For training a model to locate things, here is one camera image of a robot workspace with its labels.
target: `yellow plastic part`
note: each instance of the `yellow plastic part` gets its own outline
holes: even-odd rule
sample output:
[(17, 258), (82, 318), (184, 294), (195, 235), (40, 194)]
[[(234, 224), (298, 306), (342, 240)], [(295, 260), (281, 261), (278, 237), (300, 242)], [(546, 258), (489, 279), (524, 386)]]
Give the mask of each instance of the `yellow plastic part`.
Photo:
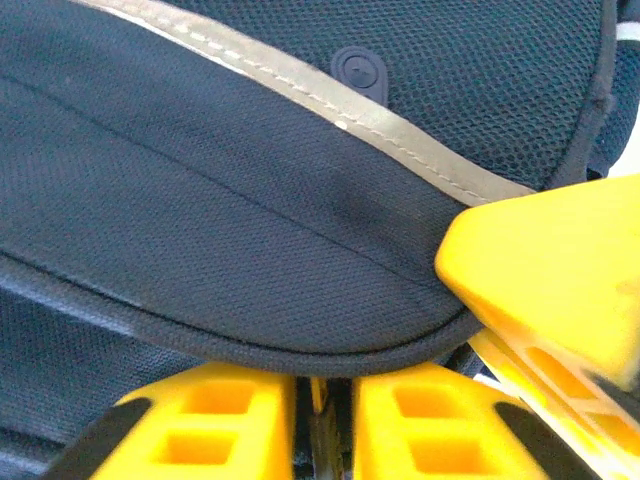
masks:
[[(436, 269), (491, 330), (535, 344), (529, 353), (541, 368), (560, 358), (633, 387), (640, 365), (640, 175), (467, 210), (446, 235)], [(576, 398), (589, 397), (575, 388)]]
[(358, 379), (354, 480), (547, 479), (498, 402), (526, 408), (433, 364)]
[(518, 392), (602, 479), (640, 478), (637, 424), (584, 372), (488, 329), (469, 343), (501, 383)]
[(293, 478), (292, 377), (207, 364), (118, 403), (138, 397), (151, 409), (92, 480)]

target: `rectangular hole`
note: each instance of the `rectangular hole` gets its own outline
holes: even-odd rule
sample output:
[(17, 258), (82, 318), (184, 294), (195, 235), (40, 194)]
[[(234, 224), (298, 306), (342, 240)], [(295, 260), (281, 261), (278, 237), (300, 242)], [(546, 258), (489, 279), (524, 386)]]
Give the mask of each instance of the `rectangular hole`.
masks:
[(590, 413), (589, 417), (621, 448), (632, 455), (640, 456), (640, 434), (620, 417), (599, 413)]
[(479, 440), (469, 438), (433, 438), (410, 443), (416, 469), (430, 474), (499, 474), (495, 463), (482, 449)]
[(583, 400), (596, 398), (580, 379), (544, 350), (528, 348), (527, 356), (567, 396)]
[(154, 461), (180, 465), (224, 465), (236, 435), (221, 432), (169, 432)]
[(251, 382), (216, 380), (201, 384), (187, 398), (183, 413), (243, 415), (249, 411), (255, 385)]
[(462, 418), (465, 417), (452, 392), (443, 388), (405, 386), (395, 389), (400, 413), (407, 418)]

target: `reflective strip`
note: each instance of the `reflective strip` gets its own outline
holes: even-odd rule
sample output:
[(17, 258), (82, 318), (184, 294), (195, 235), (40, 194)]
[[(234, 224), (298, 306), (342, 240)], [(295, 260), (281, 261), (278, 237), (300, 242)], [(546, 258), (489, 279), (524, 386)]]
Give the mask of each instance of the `reflective strip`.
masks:
[(640, 42), (640, 22), (623, 22), (616, 27), (618, 41), (635, 40)]
[(154, 0), (74, 0), (116, 15), (251, 78), (383, 151), (470, 206), (533, 193), (464, 159), (318, 69), (207, 17)]

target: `tan reflective trim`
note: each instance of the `tan reflective trim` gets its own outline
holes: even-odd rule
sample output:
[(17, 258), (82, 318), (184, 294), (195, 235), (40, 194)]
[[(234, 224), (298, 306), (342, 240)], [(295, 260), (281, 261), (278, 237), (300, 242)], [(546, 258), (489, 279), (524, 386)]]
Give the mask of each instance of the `tan reflective trim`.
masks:
[(533, 190), (506, 180), (318, 69), (209, 18), (154, 0), (74, 0), (133, 22), (302, 105), (467, 205)]

